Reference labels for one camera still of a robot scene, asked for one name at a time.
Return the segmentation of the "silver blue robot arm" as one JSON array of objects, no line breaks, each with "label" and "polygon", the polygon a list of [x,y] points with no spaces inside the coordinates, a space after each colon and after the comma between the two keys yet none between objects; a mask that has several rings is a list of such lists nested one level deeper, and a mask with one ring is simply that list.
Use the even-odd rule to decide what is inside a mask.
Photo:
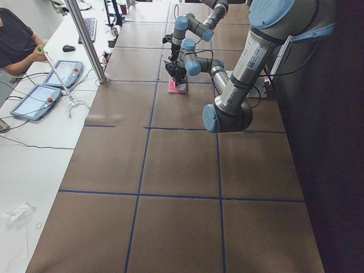
[{"label": "silver blue robot arm", "polygon": [[177,60],[182,41],[185,39],[185,33],[187,31],[209,42],[218,22],[224,18],[229,9],[229,1],[226,0],[207,0],[200,2],[213,10],[203,23],[199,22],[192,12],[188,12],[175,19],[173,33],[163,38],[163,44],[167,42],[171,43],[171,55],[168,58],[170,61]]},{"label": "silver blue robot arm", "polygon": [[173,33],[163,38],[171,44],[166,70],[175,85],[185,84],[186,76],[210,74],[219,96],[202,111],[205,128],[211,133],[242,131],[249,127],[253,112],[245,98],[274,49],[289,36],[295,40],[319,40],[329,36],[336,22],[335,1],[252,1],[250,29],[244,50],[230,75],[222,61],[198,57],[190,31],[202,40],[211,40],[218,22],[227,14],[230,1],[204,1],[213,11],[204,22],[193,13],[176,18]]}]

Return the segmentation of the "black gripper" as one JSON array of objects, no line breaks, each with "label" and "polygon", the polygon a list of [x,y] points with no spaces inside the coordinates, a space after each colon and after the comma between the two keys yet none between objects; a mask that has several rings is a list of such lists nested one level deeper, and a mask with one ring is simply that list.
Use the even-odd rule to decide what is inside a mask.
[{"label": "black gripper", "polygon": [[170,43],[171,44],[171,55],[168,58],[170,61],[176,61],[180,52],[182,40],[174,37],[173,34],[165,35],[162,39],[162,43]]},{"label": "black gripper", "polygon": [[187,81],[187,71],[184,67],[180,65],[181,62],[178,59],[170,62],[165,61],[164,63],[167,72],[175,82],[175,86],[180,86]]}]

